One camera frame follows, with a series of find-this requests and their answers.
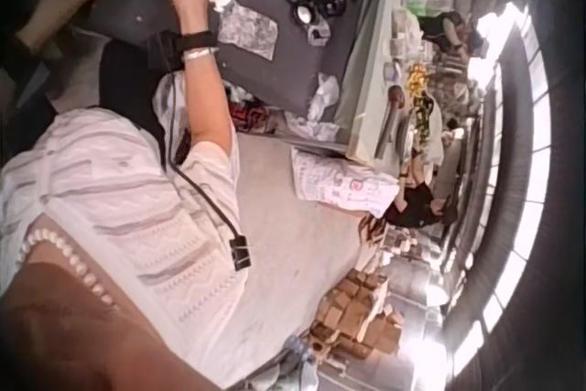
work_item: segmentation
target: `strap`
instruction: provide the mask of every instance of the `strap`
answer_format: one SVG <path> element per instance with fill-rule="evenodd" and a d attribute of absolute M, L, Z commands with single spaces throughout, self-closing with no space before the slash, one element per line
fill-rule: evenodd
<path fill-rule="evenodd" d="M 179 37 L 177 50 L 179 53 L 190 49 L 215 48 L 218 46 L 218 39 L 211 31 L 198 32 L 197 34 L 186 34 Z"/>

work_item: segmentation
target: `floor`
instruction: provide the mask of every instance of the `floor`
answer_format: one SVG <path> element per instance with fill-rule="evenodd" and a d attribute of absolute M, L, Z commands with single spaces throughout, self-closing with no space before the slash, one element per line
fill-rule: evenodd
<path fill-rule="evenodd" d="M 103 41 L 70 68 L 56 100 L 60 112 L 97 103 Z M 232 385 L 274 357 L 286 338 L 308 328 L 320 297 L 353 266 L 364 266 L 359 219 L 295 196 L 290 147 L 239 135 L 238 199 L 253 267 L 246 292 L 203 374 Z"/>

